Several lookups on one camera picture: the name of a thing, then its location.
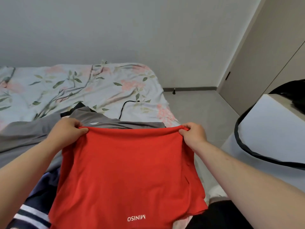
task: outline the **tiled floor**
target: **tiled floor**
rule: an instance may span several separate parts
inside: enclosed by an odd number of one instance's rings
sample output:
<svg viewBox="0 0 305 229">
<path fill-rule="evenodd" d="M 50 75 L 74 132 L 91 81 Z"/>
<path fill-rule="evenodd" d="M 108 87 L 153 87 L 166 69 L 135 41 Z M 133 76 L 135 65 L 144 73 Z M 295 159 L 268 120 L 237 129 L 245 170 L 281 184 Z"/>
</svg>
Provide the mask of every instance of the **tiled floor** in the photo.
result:
<svg viewBox="0 0 305 229">
<path fill-rule="evenodd" d="M 180 123 L 201 124 L 209 142 L 221 147 L 233 132 L 238 114 L 216 91 L 164 92 L 170 110 Z M 206 193 L 217 184 L 212 174 L 199 157 L 195 156 L 195 166 Z"/>
</svg>

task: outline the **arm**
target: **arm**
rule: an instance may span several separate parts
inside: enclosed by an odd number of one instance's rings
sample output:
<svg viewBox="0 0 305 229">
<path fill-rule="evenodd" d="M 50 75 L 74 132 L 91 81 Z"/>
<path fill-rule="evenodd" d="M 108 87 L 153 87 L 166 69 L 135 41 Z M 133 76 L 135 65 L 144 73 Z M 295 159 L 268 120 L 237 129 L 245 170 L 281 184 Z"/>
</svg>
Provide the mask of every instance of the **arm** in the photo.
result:
<svg viewBox="0 0 305 229">
<path fill-rule="evenodd" d="M 44 141 L 0 169 L 0 229 L 12 220 L 53 157 L 88 132 L 78 126 L 76 119 L 61 119 Z"/>
<path fill-rule="evenodd" d="M 207 142 L 202 126 L 184 124 L 186 144 L 201 158 L 254 228 L 305 228 L 305 193 Z"/>
</svg>

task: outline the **hand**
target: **hand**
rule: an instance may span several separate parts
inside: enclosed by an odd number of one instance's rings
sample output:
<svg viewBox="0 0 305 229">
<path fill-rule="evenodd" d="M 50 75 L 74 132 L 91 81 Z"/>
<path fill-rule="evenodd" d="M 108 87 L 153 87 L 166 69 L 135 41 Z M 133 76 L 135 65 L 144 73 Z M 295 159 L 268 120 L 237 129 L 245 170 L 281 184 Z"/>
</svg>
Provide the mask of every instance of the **hand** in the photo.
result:
<svg viewBox="0 0 305 229">
<path fill-rule="evenodd" d="M 89 131 L 88 128 L 78 128 L 81 126 L 81 122 L 77 119 L 63 118 L 54 125 L 46 140 L 55 145 L 59 151 Z"/>
<path fill-rule="evenodd" d="M 186 131 L 183 129 L 179 130 L 179 133 L 183 136 L 185 143 L 193 150 L 196 150 L 197 145 L 202 142 L 207 142 L 207 136 L 204 132 L 204 129 L 201 125 L 196 123 L 186 123 L 183 126 L 189 128 L 190 130 Z"/>
</svg>

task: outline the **baseboard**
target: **baseboard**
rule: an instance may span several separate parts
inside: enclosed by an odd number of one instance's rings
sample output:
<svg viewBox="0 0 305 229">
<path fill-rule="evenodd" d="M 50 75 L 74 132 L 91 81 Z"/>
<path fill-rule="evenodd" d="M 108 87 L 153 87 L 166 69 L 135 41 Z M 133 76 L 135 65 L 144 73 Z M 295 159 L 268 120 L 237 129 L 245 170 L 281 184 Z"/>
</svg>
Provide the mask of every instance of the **baseboard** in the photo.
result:
<svg viewBox="0 0 305 229">
<path fill-rule="evenodd" d="M 164 92 L 172 92 L 174 88 L 163 88 Z M 183 91 L 214 91 L 217 87 L 193 87 L 193 88 L 175 88 L 177 92 Z"/>
</svg>

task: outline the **drawstring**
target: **drawstring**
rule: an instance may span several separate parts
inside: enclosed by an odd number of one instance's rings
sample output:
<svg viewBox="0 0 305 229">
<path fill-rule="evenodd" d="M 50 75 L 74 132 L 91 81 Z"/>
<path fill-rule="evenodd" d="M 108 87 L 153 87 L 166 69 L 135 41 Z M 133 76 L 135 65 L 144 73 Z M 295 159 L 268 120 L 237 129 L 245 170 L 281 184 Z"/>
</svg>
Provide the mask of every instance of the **drawstring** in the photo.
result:
<svg viewBox="0 0 305 229">
<path fill-rule="evenodd" d="M 140 102 L 140 101 L 139 101 L 139 100 L 138 100 L 138 101 L 133 101 L 133 100 L 128 100 L 128 101 L 126 101 L 126 102 L 123 104 L 123 107 L 122 107 L 122 109 L 121 109 L 121 114 L 120 114 L 119 119 L 121 119 L 123 108 L 124 108 L 124 106 L 125 106 L 125 104 L 126 104 L 127 102 Z"/>
</svg>

